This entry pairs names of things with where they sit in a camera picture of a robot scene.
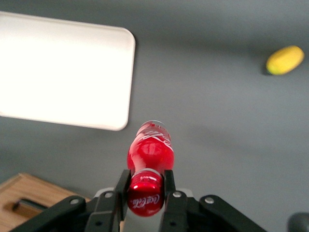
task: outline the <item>plastic bottle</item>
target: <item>plastic bottle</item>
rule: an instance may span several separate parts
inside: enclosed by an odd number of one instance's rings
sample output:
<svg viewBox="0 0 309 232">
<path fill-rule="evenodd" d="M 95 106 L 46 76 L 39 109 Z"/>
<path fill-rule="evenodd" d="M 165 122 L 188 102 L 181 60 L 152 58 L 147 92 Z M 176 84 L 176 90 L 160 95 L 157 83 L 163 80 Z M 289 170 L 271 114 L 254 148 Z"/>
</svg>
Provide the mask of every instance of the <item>plastic bottle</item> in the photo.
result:
<svg viewBox="0 0 309 232">
<path fill-rule="evenodd" d="M 174 165 L 170 135 L 159 121 L 145 122 L 131 144 L 127 166 L 132 171 L 127 204 L 133 213 L 149 217 L 164 203 L 164 170 Z"/>
</svg>

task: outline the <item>wooden surface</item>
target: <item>wooden surface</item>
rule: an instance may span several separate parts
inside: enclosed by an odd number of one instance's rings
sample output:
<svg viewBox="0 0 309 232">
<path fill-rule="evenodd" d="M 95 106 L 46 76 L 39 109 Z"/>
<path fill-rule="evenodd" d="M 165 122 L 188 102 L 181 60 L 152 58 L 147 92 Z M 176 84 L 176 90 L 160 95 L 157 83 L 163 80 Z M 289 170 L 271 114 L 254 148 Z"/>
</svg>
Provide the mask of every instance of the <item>wooden surface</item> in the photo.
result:
<svg viewBox="0 0 309 232">
<path fill-rule="evenodd" d="M 76 193 L 29 174 L 9 179 L 0 185 L 0 232 L 7 232 L 39 213 L 29 207 L 13 211 L 14 204 L 21 198 L 50 207 L 71 195 Z"/>
</svg>

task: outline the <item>coca-cola logo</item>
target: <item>coca-cola logo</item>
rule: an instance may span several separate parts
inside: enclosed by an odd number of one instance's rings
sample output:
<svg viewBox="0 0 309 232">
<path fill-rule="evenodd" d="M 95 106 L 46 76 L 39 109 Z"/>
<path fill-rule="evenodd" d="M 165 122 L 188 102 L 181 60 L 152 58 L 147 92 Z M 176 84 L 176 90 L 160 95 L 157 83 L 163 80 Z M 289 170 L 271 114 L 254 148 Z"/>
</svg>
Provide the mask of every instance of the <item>coca-cola logo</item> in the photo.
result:
<svg viewBox="0 0 309 232">
<path fill-rule="evenodd" d="M 160 133 L 158 131 L 155 130 L 150 130 L 148 132 L 146 132 L 143 137 L 141 137 L 139 139 L 140 140 L 145 140 L 145 139 L 149 139 L 149 138 L 154 138 L 162 143 L 164 143 L 165 146 L 167 146 L 168 148 L 170 148 L 171 150 L 173 150 L 171 144 L 170 144 L 170 140 L 168 137 L 166 137 L 163 133 Z"/>
<path fill-rule="evenodd" d="M 143 208 L 145 205 L 148 204 L 157 204 L 160 200 L 160 195 L 156 194 L 154 196 L 149 196 L 149 197 L 143 197 L 143 198 L 137 198 L 134 200 L 131 200 L 131 202 L 133 203 L 133 209 L 136 208 Z"/>
</svg>

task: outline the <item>yellow fruit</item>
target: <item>yellow fruit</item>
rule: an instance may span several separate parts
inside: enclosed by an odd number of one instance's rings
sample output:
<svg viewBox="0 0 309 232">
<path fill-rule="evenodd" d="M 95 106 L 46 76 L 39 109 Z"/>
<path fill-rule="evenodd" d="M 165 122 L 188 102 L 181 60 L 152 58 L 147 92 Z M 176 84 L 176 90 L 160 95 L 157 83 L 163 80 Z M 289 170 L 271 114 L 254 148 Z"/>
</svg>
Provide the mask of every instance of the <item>yellow fruit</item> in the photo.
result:
<svg viewBox="0 0 309 232">
<path fill-rule="evenodd" d="M 297 46 L 282 48 L 272 54 L 266 63 L 266 68 L 273 75 L 286 74 L 303 61 L 305 54 Z"/>
</svg>

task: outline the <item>white board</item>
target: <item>white board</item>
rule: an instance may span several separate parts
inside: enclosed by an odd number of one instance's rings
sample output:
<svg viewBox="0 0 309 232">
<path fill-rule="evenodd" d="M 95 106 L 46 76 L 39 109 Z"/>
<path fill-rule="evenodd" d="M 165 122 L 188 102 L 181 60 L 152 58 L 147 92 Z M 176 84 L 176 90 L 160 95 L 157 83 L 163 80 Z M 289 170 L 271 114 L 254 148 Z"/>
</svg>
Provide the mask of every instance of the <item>white board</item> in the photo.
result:
<svg viewBox="0 0 309 232">
<path fill-rule="evenodd" d="M 121 130 L 134 52 L 124 28 L 0 12 L 0 116 Z"/>
</svg>

